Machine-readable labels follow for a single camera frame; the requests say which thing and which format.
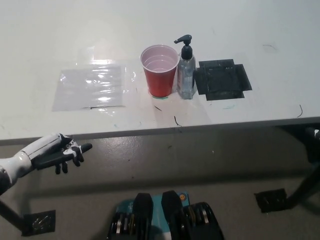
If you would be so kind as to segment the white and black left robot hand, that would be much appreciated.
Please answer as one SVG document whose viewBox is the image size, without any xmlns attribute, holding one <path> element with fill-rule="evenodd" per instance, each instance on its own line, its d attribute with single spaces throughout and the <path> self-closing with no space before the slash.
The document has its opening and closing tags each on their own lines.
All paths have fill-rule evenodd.
<svg viewBox="0 0 320 240">
<path fill-rule="evenodd" d="M 19 178 L 33 170 L 56 167 L 56 173 L 68 172 L 68 161 L 79 167 L 84 161 L 83 154 L 93 145 L 77 144 L 73 138 L 62 133 L 53 133 L 27 145 L 14 156 L 0 160 L 0 184 L 6 188 L 16 184 Z"/>
</svg>

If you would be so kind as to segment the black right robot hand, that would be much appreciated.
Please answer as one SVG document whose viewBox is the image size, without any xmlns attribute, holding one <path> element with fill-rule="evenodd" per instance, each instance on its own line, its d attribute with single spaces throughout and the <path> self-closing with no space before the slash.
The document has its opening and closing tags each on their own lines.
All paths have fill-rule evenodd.
<svg viewBox="0 0 320 240">
<path fill-rule="evenodd" d="M 320 162 L 320 130 L 314 127 L 307 127 L 306 134 L 308 143 L 306 144 L 308 160 L 310 163 Z"/>
</svg>

